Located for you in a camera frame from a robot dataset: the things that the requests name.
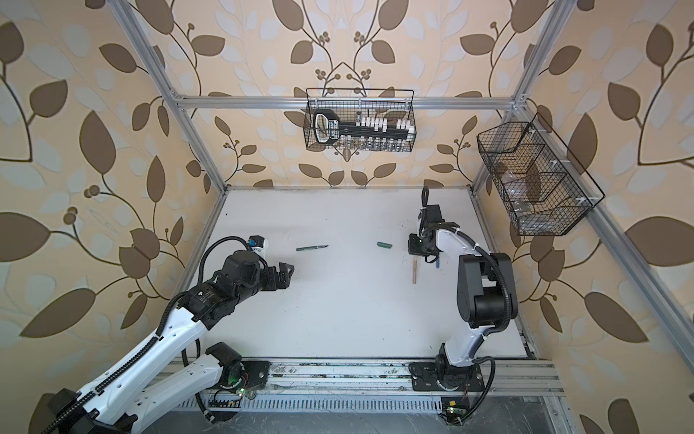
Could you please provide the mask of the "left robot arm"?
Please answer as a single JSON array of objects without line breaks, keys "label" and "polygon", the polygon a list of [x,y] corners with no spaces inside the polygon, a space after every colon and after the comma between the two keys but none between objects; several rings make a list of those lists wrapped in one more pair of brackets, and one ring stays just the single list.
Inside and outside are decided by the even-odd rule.
[{"label": "left robot arm", "polygon": [[141,433],[186,399],[217,384],[241,361],[224,343],[166,379],[155,379],[189,345],[240,303],[263,291],[287,289],[294,266],[269,266],[253,250],[235,251],[211,278],[169,301],[157,328],[130,353],[77,392],[63,389],[48,401],[45,433]]}]

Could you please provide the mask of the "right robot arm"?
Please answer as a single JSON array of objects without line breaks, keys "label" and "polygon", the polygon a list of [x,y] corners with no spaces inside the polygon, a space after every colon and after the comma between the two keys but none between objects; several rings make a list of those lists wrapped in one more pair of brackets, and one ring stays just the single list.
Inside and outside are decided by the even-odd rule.
[{"label": "right robot arm", "polygon": [[432,371],[416,365],[411,372],[454,391],[483,362],[477,353],[485,340],[504,332],[518,315],[513,267],[508,255],[489,253],[458,224],[445,221],[437,204],[422,204],[417,222],[417,232],[408,237],[408,253],[427,263],[443,254],[457,261],[455,301],[464,325],[441,345]]}]

